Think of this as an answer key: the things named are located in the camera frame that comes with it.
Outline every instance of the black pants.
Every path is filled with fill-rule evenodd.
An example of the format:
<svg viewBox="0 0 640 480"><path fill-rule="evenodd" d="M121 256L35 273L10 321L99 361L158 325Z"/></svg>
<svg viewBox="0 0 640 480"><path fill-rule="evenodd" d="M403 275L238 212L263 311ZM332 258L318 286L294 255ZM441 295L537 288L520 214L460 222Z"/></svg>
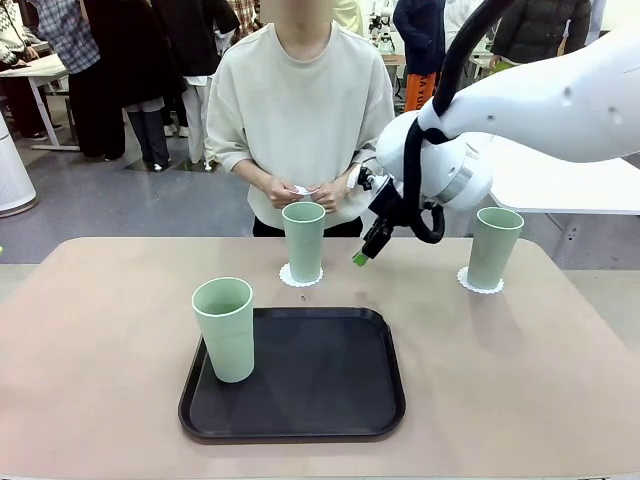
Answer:
<svg viewBox="0 0 640 480"><path fill-rule="evenodd" d="M324 236L327 238L357 238L362 233L364 225L360 217L355 220L336 225L335 227L327 228L324 231ZM279 228L273 228L269 225L265 225L256 218L253 224L253 236L254 237L284 237L284 230Z"/></svg>
<svg viewBox="0 0 640 480"><path fill-rule="evenodd" d="M178 126L188 127L187 123L187 111L184 108L181 95L166 96L164 97L164 107L162 108L162 123L164 125L173 125L173 118L171 118L171 112L175 110L178 116Z"/></svg>
<svg viewBox="0 0 640 480"><path fill-rule="evenodd" d="M164 125L160 110L155 112L127 112L131 126L136 134L142 160L148 165L165 166L169 163L167 139L164 136Z"/></svg>
<svg viewBox="0 0 640 480"><path fill-rule="evenodd" d="M69 101L80 151L87 157L114 160L124 154L124 122L105 77L100 61L69 75Z"/></svg>
<svg viewBox="0 0 640 480"><path fill-rule="evenodd" d="M0 63L0 71L8 68L7 65ZM7 97L7 105L11 110L13 121L20 135L32 137L36 133L43 132L44 123L42 122L36 99L33 97L29 80L26 78L3 78L2 89ZM47 109L47 114L49 114L44 88L40 87L38 90Z"/></svg>

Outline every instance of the paper coaster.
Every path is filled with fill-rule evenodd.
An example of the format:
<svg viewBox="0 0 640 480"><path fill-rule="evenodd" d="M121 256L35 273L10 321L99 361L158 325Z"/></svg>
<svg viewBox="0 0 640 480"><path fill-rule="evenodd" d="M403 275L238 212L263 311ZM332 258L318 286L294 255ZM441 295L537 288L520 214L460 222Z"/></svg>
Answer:
<svg viewBox="0 0 640 480"><path fill-rule="evenodd" d="M464 267L464 268L460 269L460 271L458 272L458 281L460 282L460 285L462 285L467 290L471 290L472 292L475 292L475 293L482 293L483 295L491 295L493 293L501 292L502 289L504 288L504 282L502 281L502 279L500 279L500 282L498 283L498 286L496 288L491 289L491 290L483 290L481 288L473 287L473 286L469 285L469 282L467 281L467 272L468 271L469 271L469 267Z"/></svg>
<svg viewBox="0 0 640 480"><path fill-rule="evenodd" d="M322 269L320 269L320 276L315 281L303 283L303 282L296 282L293 279L293 277L291 276L291 267L289 266L288 263L280 269L280 280L282 280L282 282L285 283L286 285L289 285L290 287L295 287L295 288L311 287L312 285L315 285L320 280L322 280L322 275L324 275L324 272L322 271Z"/></svg>

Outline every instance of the white sweatshirt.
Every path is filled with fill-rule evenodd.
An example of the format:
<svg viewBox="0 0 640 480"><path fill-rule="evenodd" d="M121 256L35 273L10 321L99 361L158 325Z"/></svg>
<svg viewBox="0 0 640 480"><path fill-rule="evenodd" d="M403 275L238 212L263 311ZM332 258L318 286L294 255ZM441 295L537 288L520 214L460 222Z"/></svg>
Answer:
<svg viewBox="0 0 640 480"><path fill-rule="evenodd" d="M214 77L206 157L231 171L252 158L267 173L308 187L332 182L353 163L375 157L375 143L394 118L393 91L378 51L335 22L324 52L294 60L272 24L225 54ZM249 189L258 219L283 228L281 211ZM370 195L356 187L326 227L356 219Z"/></svg>
<svg viewBox="0 0 640 480"><path fill-rule="evenodd" d="M456 38L464 22L471 16L483 0L447 0L444 6L444 43L445 51Z"/></svg>

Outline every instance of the plastic cup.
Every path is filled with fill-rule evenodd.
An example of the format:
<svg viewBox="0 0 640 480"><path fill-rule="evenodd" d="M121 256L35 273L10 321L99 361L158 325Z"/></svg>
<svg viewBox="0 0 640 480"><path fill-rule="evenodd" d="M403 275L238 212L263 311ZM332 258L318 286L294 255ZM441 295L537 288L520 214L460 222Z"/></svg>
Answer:
<svg viewBox="0 0 640 480"><path fill-rule="evenodd" d="M498 286L523 226L524 219L505 208L489 207L478 212L467 273L471 286L482 290Z"/></svg>
<svg viewBox="0 0 640 480"><path fill-rule="evenodd" d="M191 299L213 371L220 380L244 380L254 367L253 290L239 278L217 278Z"/></svg>
<svg viewBox="0 0 640 480"><path fill-rule="evenodd" d="M322 268L322 239L326 211L313 202L297 202L282 210L289 250L289 267L296 282L314 282Z"/></svg>

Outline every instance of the hand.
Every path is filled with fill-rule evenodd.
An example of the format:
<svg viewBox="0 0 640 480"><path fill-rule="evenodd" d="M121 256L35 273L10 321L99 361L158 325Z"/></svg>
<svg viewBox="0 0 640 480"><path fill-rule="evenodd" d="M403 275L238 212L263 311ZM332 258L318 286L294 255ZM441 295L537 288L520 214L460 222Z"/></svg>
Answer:
<svg viewBox="0 0 640 480"><path fill-rule="evenodd" d="M296 187L284 180L280 180L276 177L269 177L269 181L266 183L262 191L269 197L269 201L273 208L283 209L287 205L295 202L299 202L304 197L293 193L296 191Z"/></svg>
<svg viewBox="0 0 640 480"><path fill-rule="evenodd" d="M336 213L349 191L347 188L347 180L348 177L342 176L334 182L309 187L309 191L318 190L311 195L311 200L318 205L322 205L327 213Z"/></svg>
<svg viewBox="0 0 640 480"><path fill-rule="evenodd" d="M27 60L30 62L31 60L36 60L38 58L40 58L38 52L36 52L33 47L27 47Z"/></svg>
<svg viewBox="0 0 640 480"><path fill-rule="evenodd" d="M502 57L500 55L494 55L493 57L491 57L491 60L489 61L489 70L495 70L496 65L501 61Z"/></svg>

